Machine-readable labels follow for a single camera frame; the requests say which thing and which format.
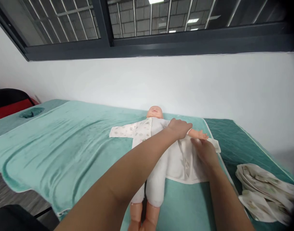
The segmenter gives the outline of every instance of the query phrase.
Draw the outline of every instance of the doll face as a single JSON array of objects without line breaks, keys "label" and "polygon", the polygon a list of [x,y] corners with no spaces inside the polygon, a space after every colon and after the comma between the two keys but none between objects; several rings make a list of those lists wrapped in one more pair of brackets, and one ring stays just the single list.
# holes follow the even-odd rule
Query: doll face
[{"label": "doll face", "polygon": [[163,112],[162,109],[159,106],[152,106],[148,113],[147,113],[147,118],[149,117],[156,117],[159,119],[163,119]]}]

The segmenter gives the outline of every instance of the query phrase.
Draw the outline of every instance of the teal blanket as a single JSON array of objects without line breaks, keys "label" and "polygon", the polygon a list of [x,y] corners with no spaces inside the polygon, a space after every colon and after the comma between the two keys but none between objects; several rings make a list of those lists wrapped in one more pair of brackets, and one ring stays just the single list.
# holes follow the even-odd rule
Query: teal blanket
[{"label": "teal blanket", "polygon": [[[11,189],[33,189],[62,219],[127,153],[132,139],[109,138],[113,126],[145,119],[146,111],[69,101],[0,136],[0,172]],[[164,114],[211,135],[201,118]],[[127,210],[122,230],[130,221]],[[159,230],[216,230],[209,183],[166,179]]]}]

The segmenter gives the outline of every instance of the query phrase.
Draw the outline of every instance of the window frame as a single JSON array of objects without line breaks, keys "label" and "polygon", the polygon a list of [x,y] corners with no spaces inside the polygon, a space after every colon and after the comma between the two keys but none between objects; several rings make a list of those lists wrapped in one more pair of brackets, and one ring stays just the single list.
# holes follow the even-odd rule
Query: window frame
[{"label": "window frame", "polygon": [[1,9],[0,26],[27,61],[294,51],[286,22],[114,39],[107,0],[92,3],[99,39],[27,47]]}]

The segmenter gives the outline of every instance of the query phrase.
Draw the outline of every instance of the hand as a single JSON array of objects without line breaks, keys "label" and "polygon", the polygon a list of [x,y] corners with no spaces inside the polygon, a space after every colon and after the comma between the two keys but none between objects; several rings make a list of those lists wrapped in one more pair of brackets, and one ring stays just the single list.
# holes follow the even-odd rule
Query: hand
[{"label": "hand", "polygon": [[171,134],[173,134],[177,140],[182,140],[185,138],[187,132],[193,127],[193,124],[187,123],[183,120],[176,120],[173,118],[167,128],[165,128],[167,131],[169,131]]},{"label": "hand", "polygon": [[208,168],[220,167],[218,155],[212,143],[207,140],[191,139],[192,144],[196,148],[199,159]]}]

